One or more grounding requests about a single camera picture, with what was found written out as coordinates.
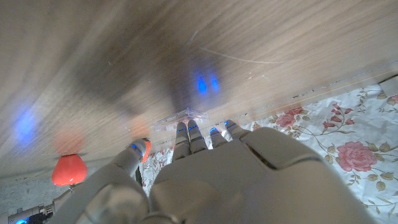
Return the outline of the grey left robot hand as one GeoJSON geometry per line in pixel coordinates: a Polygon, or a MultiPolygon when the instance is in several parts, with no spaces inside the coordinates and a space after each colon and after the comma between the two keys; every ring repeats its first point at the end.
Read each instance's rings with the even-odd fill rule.
{"type": "Polygon", "coordinates": [[[134,173],[147,149],[136,139],[79,185],[51,223],[372,223],[363,204],[318,153],[272,128],[228,120],[227,141],[195,121],[177,126],[170,164],[149,193],[134,173]]]}

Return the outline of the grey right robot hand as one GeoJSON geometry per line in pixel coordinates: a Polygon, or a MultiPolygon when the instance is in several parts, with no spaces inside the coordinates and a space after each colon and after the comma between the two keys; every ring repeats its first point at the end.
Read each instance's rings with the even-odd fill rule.
{"type": "Polygon", "coordinates": [[[73,190],[68,189],[61,196],[55,198],[49,205],[38,205],[27,210],[21,210],[13,215],[7,212],[1,214],[1,224],[43,224],[53,217],[55,212],[72,195],[73,190]]]}

